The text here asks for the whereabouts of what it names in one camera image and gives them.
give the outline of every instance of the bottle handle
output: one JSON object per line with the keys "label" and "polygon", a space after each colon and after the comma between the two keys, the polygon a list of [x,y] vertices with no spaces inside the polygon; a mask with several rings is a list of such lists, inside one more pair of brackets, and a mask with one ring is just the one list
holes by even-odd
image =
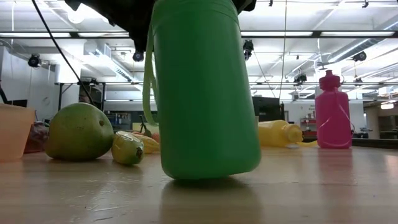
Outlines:
{"label": "bottle handle", "polygon": [[[345,117],[348,119],[349,123],[353,126],[353,130],[354,130],[354,131],[353,131],[353,133],[352,133],[352,135],[351,135],[351,139],[352,139],[352,137],[354,136],[354,132],[355,132],[355,125],[351,122],[351,120],[350,120],[348,114],[346,113],[346,111],[345,111],[344,108],[341,106],[340,102],[338,101],[336,91],[337,91],[337,90],[335,90],[335,99],[336,99],[336,103],[337,103],[339,109],[343,112],[343,114],[345,115]],[[319,127],[319,129],[323,128],[323,127],[330,121],[330,119],[332,118],[332,116],[330,116],[330,117]],[[330,145],[330,146],[333,146],[333,147],[343,147],[343,146],[347,145],[347,144],[351,141],[351,139],[348,140],[348,141],[346,141],[346,142],[344,142],[343,144],[333,144],[333,143],[330,143],[330,142],[325,142],[325,143],[328,144],[328,145]]]}

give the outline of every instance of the security camera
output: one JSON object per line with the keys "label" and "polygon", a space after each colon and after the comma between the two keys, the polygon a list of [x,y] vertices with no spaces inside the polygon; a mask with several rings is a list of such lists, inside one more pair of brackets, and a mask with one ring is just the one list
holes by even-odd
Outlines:
{"label": "security camera", "polygon": [[243,44],[243,55],[244,60],[249,60],[251,57],[251,52],[254,50],[254,45],[251,40],[245,40]]}
{"label": "security camera", "polygon": [[32,68],[40,68],[42,66],[42,59],[39,54],[32,54],[27,64]]}
{"label": "security camera", "polygon": [[136,51],[136,52],[132,55],[132,59],[133,59],[135,62],[141,62],[141,61],[144,60],[144,53],[143,53],[143,52]]}
{"label": "security camera", "polygon": [[354,60],[354,62],[358,62],[358,61],[363,62],[366,60],[366,57],[367,57],[367,55],[365,52],[360,52],[360,53],[354,55],[353,60]]}

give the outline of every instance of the bottle cap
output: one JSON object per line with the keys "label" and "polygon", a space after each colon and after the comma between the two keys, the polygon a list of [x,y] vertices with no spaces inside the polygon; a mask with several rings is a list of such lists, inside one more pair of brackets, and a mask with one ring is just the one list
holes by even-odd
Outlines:
{"label": "bottle cap", "polygon": [[303,141],[303,132],[296,124],[287,124],[284,128],[284,133],[289,142],[296,143]]}
{"label": "bottle cap", "polygon": [[319,79],[319,85],[322,90],[333,90],[340,87],[340,77],[334,75],[331,70],[326,71],[325,77]]}

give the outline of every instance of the table surface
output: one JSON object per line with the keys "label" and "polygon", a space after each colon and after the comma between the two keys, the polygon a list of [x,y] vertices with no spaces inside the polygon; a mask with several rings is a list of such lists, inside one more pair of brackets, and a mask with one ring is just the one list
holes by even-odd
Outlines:
{"label": "table surface", "polygon": [[160,156],[124,167],[43,153],[0,164],[0,223],[397,223],[398,151],[266,149],[228,179],[173,181]]}

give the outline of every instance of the yellow fruit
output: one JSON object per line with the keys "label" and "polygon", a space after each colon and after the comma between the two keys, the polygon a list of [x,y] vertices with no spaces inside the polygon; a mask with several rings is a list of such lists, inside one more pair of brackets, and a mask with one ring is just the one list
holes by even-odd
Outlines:
{"label": "yellow fruit", "polygon": [[133,134],[118,131],[114,135],[112,145],[113,159],[123,165],[140,163],[144,157],[144,143]]}
{"label": "yellow fruit", "polygon": [[160,151],[160,144],[148,136],[143,136],[139,134],[134,135],[136,138],[140,139],[144,143],[144,153],[152,154],[154,152]]}

